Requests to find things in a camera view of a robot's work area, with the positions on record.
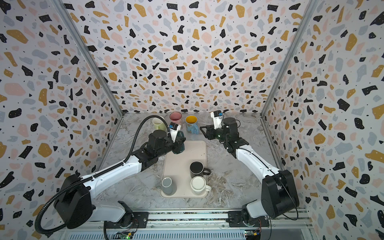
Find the beige tray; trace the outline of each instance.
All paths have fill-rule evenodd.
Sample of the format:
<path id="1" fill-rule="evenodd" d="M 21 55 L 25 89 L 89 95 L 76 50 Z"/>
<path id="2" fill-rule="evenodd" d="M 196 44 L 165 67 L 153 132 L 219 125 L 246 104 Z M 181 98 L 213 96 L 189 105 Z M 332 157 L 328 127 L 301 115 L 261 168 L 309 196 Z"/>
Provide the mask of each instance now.
<path id="1" fill-rule="evenodd" d="M 185 150 L 182 153 L 174 154 L 169 152 L 164 161 L 163 177 L 170 177 L 176 184 L 176 192 L 167 196 L 160 190 L 160 196 L 163 198 L 203 198 L 208 192 L 203 191 L 197 195 L 191 188 L 192 178 L 189 174 L 189 166 L 194 161 L 200 161 L 204 167 L 207 167 L 207 145 L 204 141 L 185 141 Z"/>

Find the upside-down white mug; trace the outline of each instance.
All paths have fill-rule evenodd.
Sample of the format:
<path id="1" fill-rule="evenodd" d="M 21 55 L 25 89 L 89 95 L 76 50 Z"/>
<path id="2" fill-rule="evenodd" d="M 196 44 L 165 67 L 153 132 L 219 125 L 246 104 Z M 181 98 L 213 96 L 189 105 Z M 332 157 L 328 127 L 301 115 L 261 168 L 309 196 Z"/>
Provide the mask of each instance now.
<path id="1" fill-rule="evenodd" d="M 196 176 L 191 180 L 191 188 L 197 195 L 200 195 L 203 191 L 211 191 L 212 188 L 207 185 L 205 179 L 201 176 Z"/>

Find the marble table surface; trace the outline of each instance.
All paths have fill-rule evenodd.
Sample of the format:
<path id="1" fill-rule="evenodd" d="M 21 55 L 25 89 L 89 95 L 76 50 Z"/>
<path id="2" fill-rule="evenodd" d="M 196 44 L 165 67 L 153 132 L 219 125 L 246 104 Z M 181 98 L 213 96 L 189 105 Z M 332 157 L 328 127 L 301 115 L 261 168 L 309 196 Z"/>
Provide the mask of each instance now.
<path id="1" fill-rule="evenodd" d="M 124 159 L 129 152 L 134 134 L 140 122 L 151 113 L 129 113 L 123 118 L 117 136 L 103 163 L 102 168 Z M 169 114 L 163 116 L 170 123 Z M 198 118 L 198 125 L 213 124 L 209 113 L 183 113 L 182 119 L 189 115 Z M 276 166 L 271 149 L 266 140 L 258 114 L 226 113 L 225 117 L 234 117 L 241 121 L 238 131 L 240 136 L 249 142 L 253 149 L 266 161 Z M 148 140 L 148 135 L 154 130 L 151 119 L 148 120 L 139 133 L 134 150 Z M 218 140 L 207 140 L 200 132 L 198 135 L 189 134 L 185 124 L 182 131 L 187 140 L 204 140 L 207 143 L 207 163 L 212 170 L 208 176 L 208 185 L 212 191 L 205 198 L 172 199 L 162 198 L 159 194 L 165 156 L 159 157 L 156 164 L 143 172 L 129 176 L 99 194 L 96 201 L 124 201 L 132 209 L 188 209 L 188 208 L 240 208 L 257 200 L 261 196 L 261 183 L 242 162 L 235 159 L 219 143 Z"/>

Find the black mug handle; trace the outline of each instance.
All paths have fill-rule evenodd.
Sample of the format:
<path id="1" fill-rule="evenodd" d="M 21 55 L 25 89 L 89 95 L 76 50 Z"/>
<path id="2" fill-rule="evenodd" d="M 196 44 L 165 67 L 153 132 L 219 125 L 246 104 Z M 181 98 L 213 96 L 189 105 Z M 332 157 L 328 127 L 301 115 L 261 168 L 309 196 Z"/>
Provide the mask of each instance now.
<path id="1" fill-rule="evenodd" d="M 203 168 L 203 174 L 204 175 L 210 175 L 211 174 L 211 170 L 209 168 Z"/>

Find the terrazzo wallpaper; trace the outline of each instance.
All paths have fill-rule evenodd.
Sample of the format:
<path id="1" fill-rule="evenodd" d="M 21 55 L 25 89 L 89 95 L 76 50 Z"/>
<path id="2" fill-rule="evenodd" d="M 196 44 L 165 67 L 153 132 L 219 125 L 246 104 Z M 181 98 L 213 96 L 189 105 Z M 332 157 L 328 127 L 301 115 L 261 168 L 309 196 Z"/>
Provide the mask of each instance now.
<path id="1" fill-rule="evenodd" d="M 383 23 L 383 1 L 319 1 L 265 116 L 319 239 L 384 232 Z"/>
<path id="2" fill-rule="evenodd" d="M 124 112 L 258 112 L 308 1 L 64 0 Z"/>
<path id="3" fill-rule="evenodd" d="M 95 171 L 119 119 L 50 2 L 0 8 L 0 239 L 47 239 L 37 213 L 67 176 Z"/>

